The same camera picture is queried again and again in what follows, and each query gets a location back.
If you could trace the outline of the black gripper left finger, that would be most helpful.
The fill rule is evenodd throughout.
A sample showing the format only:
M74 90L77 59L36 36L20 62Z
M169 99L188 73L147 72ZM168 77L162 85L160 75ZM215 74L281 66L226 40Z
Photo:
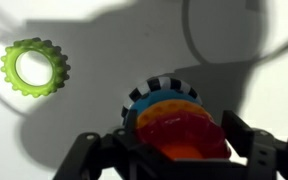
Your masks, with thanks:
M138 168L127 143L132 138L127 126L104 137L93 132L80 134L53 180L98 180L102 170L110 167L114 167L123 180L137 180Z

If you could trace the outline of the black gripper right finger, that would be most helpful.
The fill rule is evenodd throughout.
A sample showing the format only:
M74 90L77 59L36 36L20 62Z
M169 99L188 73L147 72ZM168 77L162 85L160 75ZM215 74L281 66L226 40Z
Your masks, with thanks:
M266 130L251 128L233 111L224 111L221 127L240 157L247 159L244 180L288 180L288 139L281 141Z

